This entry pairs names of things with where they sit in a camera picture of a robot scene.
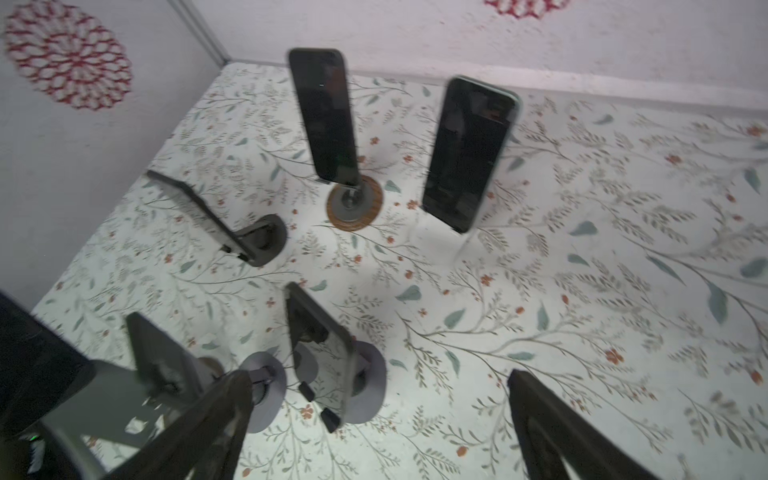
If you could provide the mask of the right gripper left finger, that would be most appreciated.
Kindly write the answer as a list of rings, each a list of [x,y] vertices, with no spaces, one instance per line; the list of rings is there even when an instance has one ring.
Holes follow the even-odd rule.
[[[243,370],[214,383],[170,427],[107,479],[232,479],[253,409]]]

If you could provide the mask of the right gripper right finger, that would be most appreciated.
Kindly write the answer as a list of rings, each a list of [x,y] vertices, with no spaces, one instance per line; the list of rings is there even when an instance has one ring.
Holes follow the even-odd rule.
[[[531,479],[653,479],[532,374],[507,380],[513,426]]]

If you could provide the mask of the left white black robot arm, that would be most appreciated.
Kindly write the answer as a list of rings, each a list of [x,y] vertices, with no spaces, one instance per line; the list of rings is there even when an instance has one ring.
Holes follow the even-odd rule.
[[[189,479],[137,374],[91,360],[1,297],[4,479]]]

